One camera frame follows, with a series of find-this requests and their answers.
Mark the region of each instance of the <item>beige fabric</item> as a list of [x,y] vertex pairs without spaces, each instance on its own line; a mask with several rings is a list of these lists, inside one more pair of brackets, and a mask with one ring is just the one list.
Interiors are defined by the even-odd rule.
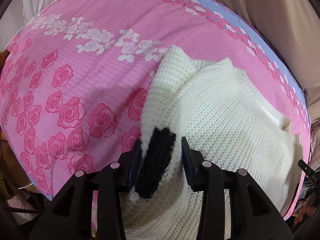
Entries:
[[320,20],[308,0],[219,0],[279,51],[305,92],[312,122],[320,118]]

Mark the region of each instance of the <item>knit texture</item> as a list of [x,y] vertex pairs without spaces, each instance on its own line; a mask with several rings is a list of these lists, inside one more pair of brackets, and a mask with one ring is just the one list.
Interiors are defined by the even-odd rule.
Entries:
[[[148,91],[141,126],[144,158],[155,128],[168,128],[176,141],[151,198],[141,198],[135,189],[122,196],[128,239],[196,239],[202,192],[192,192],[187,184],[181,164],[182,136],[221,169],[246,169],[281,215],[289,208],[301,176],[300,137],[291,134],[290,120],[229,58],[217,63],[193,60],[182,49],[171,47]],[[228,238],[227,193],[225,202]]]

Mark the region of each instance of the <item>black knit patch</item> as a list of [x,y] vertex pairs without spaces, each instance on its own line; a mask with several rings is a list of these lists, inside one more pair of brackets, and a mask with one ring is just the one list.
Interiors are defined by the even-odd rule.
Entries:
[[151,198],[171,160],[176,135],[168,128],[154,129],[135,190],[141,198]]

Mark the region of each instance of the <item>pink rose print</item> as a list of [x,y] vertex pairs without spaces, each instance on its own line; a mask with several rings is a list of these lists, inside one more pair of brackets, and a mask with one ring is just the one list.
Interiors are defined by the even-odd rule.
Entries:
[[12,110],[11,110],[11,114],[13,116],[17,116],[18,115],[18,112],[20,110],[20,102],[21,102],[21,99],[20,97],[18,97],[12,104]]
[[19,45],[17,44],[16,46],[14,46],[13,50],[12,50],[12,56],[16,55],[19,51]]
[[8,119],[9,119],[9,108],[10,108],[10,106],[7,106],[7,108],[5,109],[4,114],[3,114],[3,122],[5,125],[7,125]]
[[7,87],[7,90],[8,90],[8,91],[10,91],[10,90],[13,88],[15,81],[16,81],[16,76],[14,76],[14,77],[9,81],[8,87]]
[[77,127],[76,130],[69,134],[67,146],[71,151],[85,151],[87,150],[87,145],[89,143],[89,137],[83,132],[81,126]]
[[31,106],[28,113],[28,122],[31,127],[34,127],[40,120],[41,106]]
[[71,66],[65,64],[55,71],[51,85],[53,87],[64,87],[66,84],[68,84],[70,78],[72,77],[73,71],[71,69]]
[[14,43],[12,43],[12,44],[8,47],[8,51],[11,52],[16,45],[17,45],[17,42],[15,41]]
[[48,113],[57,113],[60,110],[60,107],[62,106],[62,92],[58,90],[54,94],[49,95],[47,99],[47,104],[45,106],[45,110]]
[[133,126],[129,132],[125,132],[121,138],[122,152],[129,152],[132,150],[134,143],[140,139],[141,131],[139,127]]
[[38,147],[38,138],[36,131],[31,127],[29,131],[24,134],[23,148],[30,154],[35,154],[35,149]]
[[27,39],[26,43],[24,44],[24,47],[22,49],[22,53],[25,52],[27,49],[29,49],[32,45],[32,41],[30,38]]
[[4,76],[7,77],[8,74],[10,74],[11,70],[13,69],[14,64],[6,64],[6,67],[4,68]]
[[49,154],[55,159],[64,160],[68,158],[68,146],[66,137],[62,133],[52,136],[48,142]]
[[42,59],[41,68],[50,67],[58,58],[58,52],[54,50]]
[[23,168],[28,175],[32,172],[32,162],[30,160],[30,155],[27,152],[20,154],[20,160],[22,162]]
[[8,84],[5,84],[1,87],[1,98],[4,98],[5,93],[7,91]]
[[33,62],[31,62],[31,63],[27,66],[27,68],[26,68],[23,76],[24,76],[24,77],[29,77],[29,76],[31,76],[31,73],[32,73],[35,69],[36,69],[36,62],[33,61]]
[[40,85],[41,81],[42,81],[42,71],[39,71],[38,73],[33,75],[31,82],[29,84],[29,87],[35,89]]
[[16,132],[20,135],[23,135],[26,129],[27,129],[27,117],[26,117],[26,113],[22,112],[21,114],[18,115],[18,118],[17,118]]
[[22,100],[22,107],[24,111],[28,111],[29,106],[33,104],[33,92],[29,91],[26,93],[26,95],[23,97]]
[[67,104],[63,104],[60,113],[58,126],[64,129],[75,128],[80,125],[85,116],[85,107],[80,99],[73,97]]
[[37,168],[36,171],[33,170],[31,176],[35,180],[37,187],[42,191],[44,194],[49,195],[51,189],[51,183],[49,179],[44,175],[44,172]]
[[20,72],[18,75],[16,75],[15,80],[14,80],[14,84],[15,84],[16,86],[19,85],[19,83],[20,83],[20,81],[21,81],[21,79],[22,79],[22,76],[23,76],[23,73],[22,73],[22,72]]
[[15,87],[11,91],[11,93],[9,95],[9,106],[11,106],[13,104],[13,102],[16,100],[18,92],[19,92],[19,87]]
[[18,60],[16,62],[16,67],[18,68],[17,73],[20,73],[21,71],[23,71],[27,62],[28,62],[28,57],[25,57],[22,55],[21,57],[18,58]]
[[86,173],[92,173],[96,171],[93,167],[93,157],[89,154],[85,154],[83,156],[81,154],[73,155],[67,167],[71,174],[74,174],[79,170],[85,171]]
[[110,137],[118,125],[115,114],[109,106],[101,103],[92,111],[88,120],[90,135],[94,138]]
[[47,151],[47,146],[43,143],[41,146],[38,146],[36,150],[36,165],[45,170],[50,169],[52,163],[52,157]]
[[147,90],[145,90],[144,88],[139,88],[129,96],[127,106],[129,107],[128,116],[130,119],[134,121],[140,120],[146,97]]

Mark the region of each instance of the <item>white cord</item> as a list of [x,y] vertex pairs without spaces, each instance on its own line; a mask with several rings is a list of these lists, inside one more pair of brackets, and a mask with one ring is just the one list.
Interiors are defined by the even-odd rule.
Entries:
[[31,185],[33,185],[32,182],[31,182],[30,184],[24,186],[24,187],[18,187],[18,189],[23,189],[23,188],[29,187],[29,186],[31,186]]

